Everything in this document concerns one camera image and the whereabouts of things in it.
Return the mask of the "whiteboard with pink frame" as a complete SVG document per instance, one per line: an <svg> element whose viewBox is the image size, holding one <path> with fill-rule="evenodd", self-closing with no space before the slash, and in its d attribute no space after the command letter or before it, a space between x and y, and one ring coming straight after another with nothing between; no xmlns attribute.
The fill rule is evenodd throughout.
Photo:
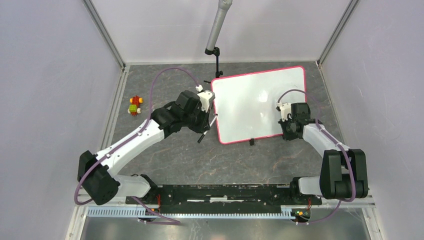
<svg viewBox="0 0 424 240"><path fill-rule="evenodd" d="M302 66L215 78L211 90L221 144L281 136L277 103L302 103L307 97Z"/></svg>

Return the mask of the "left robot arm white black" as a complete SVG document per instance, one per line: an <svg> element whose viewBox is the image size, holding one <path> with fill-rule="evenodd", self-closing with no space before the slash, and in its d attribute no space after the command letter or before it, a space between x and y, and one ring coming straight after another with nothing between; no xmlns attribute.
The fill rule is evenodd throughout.
<svg viewBox="0 0 424 240"><path fill-rule="evenodd" d="M78 187L90 199L104 205L115 197L138 197L145 204L157 198L154 183L146 176L124 176L119 172L135 157L182 128L204 134L211 125L209 117L215 94L210 90L181 92L175 101L155 109L137 129L113 145L91 153L81 154L78 164Z"/></svg>

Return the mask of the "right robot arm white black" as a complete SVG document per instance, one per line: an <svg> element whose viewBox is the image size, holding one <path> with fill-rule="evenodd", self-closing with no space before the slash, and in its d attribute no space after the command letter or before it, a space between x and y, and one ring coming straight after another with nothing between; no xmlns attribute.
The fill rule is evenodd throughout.
<svg viewBox="0 0 424 240"><path fill-rule="evenodd" d="M322 157L319 176L295 177L290 183L289 199L302 204L309 195L325 199L353 201L368 196L366 154L332 136L324 125L311 117L306 102L278 103L278 123L285 141L304 140Z"/></svg>

